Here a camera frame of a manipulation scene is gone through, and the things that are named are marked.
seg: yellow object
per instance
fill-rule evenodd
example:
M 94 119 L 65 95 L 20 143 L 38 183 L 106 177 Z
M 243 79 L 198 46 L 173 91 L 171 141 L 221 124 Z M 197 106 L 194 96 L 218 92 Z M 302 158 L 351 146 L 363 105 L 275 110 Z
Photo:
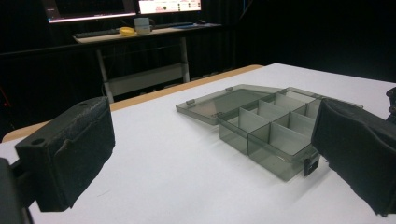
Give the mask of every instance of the yellow object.
M 135 35 L 134 28 L 126 27 L 126 26 L 125 27 L 121 27 L 120 28 L 120 34 L 127 35 L 127 36 Z

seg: keyboard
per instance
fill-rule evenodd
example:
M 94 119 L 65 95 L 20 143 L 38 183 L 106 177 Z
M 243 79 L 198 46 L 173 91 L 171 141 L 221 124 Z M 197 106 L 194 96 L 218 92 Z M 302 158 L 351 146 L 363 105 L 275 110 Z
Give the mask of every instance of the keyboard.
M 87 38 L 87 37 L 95 37 L 95 36 L 102 36 L 102 35 L 116 35 L 120 33 L 120 29 L 110 29 L 110 30 L 103 30 L 103 31 L 93 31 L 87 33 L 80 33 L 75 34 L 75 38 Z
M 165 28 L 176 27 L 176 26 L 188 26 L 188 25 L 193 25 L 193 24 L 194 24 L 193 22 L 189 22 L 189 21 L 172 22 L 172 23 L 155 25 L 153 29 L 159 30 L 159 29 L 165 29 Z

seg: box lid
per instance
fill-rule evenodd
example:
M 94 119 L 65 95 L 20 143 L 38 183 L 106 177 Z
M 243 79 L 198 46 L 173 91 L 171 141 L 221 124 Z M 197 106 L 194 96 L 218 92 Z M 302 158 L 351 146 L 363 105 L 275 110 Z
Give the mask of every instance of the box lid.
M 183 104 L 176 105 L 176 109 L 177 112 L 194 119 L 217 125 L 219 115 L 281 90 L 279 88 L 241 84 L 197 99 L 191 99 Z

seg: desk leg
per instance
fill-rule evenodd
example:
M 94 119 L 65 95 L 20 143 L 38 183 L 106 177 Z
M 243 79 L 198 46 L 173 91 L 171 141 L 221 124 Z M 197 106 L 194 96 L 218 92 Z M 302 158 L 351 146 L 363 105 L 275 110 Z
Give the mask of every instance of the desk leg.
M 187 45 L 186 37 L 180 38 L 181 46 L 181 75 L 183 76 L 184 82 L 190 82 L 190 72 L 189 72 L 189 59 L 187 57 Z
M 108 84 L 107 72 L 105 68 L 105 63 L 103 62 L 102 52 L 97 49 L 96 56 L 98 58 L 100 71 L 102 73 L 103 85 L 105 86 L 106 95 L 109 103 L 114 103 L 113 93 L 111 92 L 110 85 Z

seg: desk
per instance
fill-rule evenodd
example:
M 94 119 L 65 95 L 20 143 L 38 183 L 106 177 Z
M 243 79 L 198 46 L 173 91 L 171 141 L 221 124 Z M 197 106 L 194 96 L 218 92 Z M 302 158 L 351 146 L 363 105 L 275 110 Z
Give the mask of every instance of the desk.
M 195 24 L 191 29 L 205 29 L 208 27 L 220 26 L 219 24 L 205 24 L 205 25 L 197 25 Z M 117 35 L 103 35 L 89 38 L 81 38 L 76 39 L 80 44 L 94 43 L 99 41 L 106 40 L 121 40 L 128 38 L 136 38 L 136 39 L 145 39 L 148 36 L 157 36 L 164 35 L 169 33 L 182 33 L 185 29 L 178 28 L 166 28 L 153 30 L 150 34 L 146 35 L 133 35 L 133 36 L 124 36 L 121 34 Z M 186 37 L 181 35 L 179 37 L 179 45 L 180 45 L 180 63 L 168 65 L 159 69 L 149 70 L 138 74 L 132 74 L 129 76 L 119 77 L 109 79 L 106 72 L 106 67 L 104 63 L 104 56 L 100 49 L 96 50 L 96 57 L 99 62 L 100 70 L 102 73 L 102 79 L 105 86 L 106 96 L 108 97 L 108 101 L 110 103 L 114 103 L 115 95 L 124 94 L 129 91 L 136 91 L 139 89 L 143 89 L 149 86 L 154 86 L 157 84 L 165 83 L 167 81 L 175 80 L 178 78 L 183 78 L 183 81 L 190 81 L 190 73 L 189 73 L 189 60 L 187 57 L 187 45 L 186 45 Z
M 116 146 L 99 176 L 63 213 L 40 213 L 34 203 L 35 222 L 396 223 L 396 215 L 376 216 L 323 158 L 310 176 L 285 183 L 222 142 L 217 126 L 176 112 L 177 104 L 238 84 L 312 91 L 363 105 L 382 119 L 389 114 L 385 92 L 395 86 L 276 63 L 118 104 Z M 1 144 L 0 156 L 14 162 L 20 140 Z

